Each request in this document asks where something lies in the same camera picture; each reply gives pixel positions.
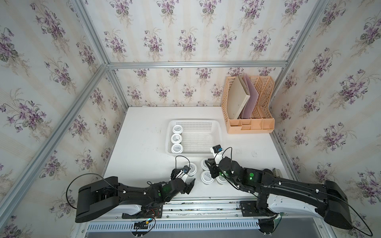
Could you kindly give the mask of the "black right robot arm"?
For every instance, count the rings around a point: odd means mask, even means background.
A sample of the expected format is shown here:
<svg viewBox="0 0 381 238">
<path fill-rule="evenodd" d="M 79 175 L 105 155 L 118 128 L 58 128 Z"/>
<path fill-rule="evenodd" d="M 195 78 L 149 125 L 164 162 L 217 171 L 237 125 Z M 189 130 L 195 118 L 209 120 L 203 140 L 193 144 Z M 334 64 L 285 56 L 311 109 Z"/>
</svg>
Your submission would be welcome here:
<svg viewBox="0 0 381 238">
<path fill-rule="evenodd" d="M 304 183 L 276 177 L 267 169 L 243 168 L 229 157 L 224 157 L 219 163 L 215 159 L 207 159 L 205 163 L 212 178 L 223 176 L 237 190 L 255 194 L 257 204 L 254 210 L 260 215 L 276 214 L 268 199 L 270 195 L 280 195 L 311 205 L 312 212 L 331 226 L 353 229 L 347 196 L 334 181 Z"/>
</svg>

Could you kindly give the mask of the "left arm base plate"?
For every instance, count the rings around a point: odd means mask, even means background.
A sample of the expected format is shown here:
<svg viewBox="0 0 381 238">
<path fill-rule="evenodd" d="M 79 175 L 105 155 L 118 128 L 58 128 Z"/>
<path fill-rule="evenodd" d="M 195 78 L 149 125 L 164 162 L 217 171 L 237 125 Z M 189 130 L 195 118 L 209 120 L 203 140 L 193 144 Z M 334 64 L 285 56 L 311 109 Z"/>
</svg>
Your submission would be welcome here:
<svg viewBox="0 0 381 238">
<path fill-rule="evenodd" d="M 159 203 L 148 206 L 136 204 L 123 206 L 122 219 L 161 218 L 163 205 Z"/>
</svg>

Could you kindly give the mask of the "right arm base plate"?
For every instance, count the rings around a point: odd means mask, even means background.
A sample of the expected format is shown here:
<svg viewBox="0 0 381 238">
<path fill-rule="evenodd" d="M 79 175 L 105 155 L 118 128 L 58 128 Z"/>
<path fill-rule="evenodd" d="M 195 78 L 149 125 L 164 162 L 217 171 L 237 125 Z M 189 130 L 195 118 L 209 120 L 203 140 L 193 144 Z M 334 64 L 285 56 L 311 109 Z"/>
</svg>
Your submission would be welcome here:
<svg viewBox="0 0 381 238">
<path fill-rule="evenodd" d="M 269 209 L 266 202 L 257 200 L 240 201 L 239 208 L 243 217 L 276 217 L 278 215 Z"/>
</svg>

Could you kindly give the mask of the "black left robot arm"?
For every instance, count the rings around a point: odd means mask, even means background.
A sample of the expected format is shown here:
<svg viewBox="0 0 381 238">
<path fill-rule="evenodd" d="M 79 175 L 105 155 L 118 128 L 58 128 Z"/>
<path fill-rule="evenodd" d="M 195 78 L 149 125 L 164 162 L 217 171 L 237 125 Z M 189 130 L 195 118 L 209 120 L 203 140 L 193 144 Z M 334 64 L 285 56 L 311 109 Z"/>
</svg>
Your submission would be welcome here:
<svg viewBox="0 0 381 238">
<path fill-rule="evenodd" d="M 95 220 L 119 205 L 126 206 L 123 219 L 161 218 L 165 203 L 193 189 L 195 179 L 186 183 L 189 171 L 189 166 L 174 169 L 170 181 L 149 183 L 147 187 L 124 185 L 116 176 L 85 185 L 78 190 L 75 222 Z"/>
</svg>

